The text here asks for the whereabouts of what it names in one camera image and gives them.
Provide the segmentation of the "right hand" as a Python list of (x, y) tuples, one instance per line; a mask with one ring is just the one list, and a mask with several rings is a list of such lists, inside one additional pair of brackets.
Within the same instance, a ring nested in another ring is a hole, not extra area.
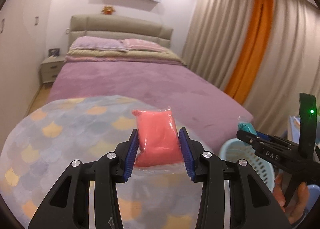
[(295, 190), (294, 197), (290, 200), (290, 204), (285, 207), (286, 199), (282, 189), (283, 175), (283, 173), (279, 173), (275, 178), (273, 196), (286, 214), (291, 226), (295, 227), (295, 225), (299, 224), (305, 217), (305, 209), (310, 193), (306, 182), (302, 182)]

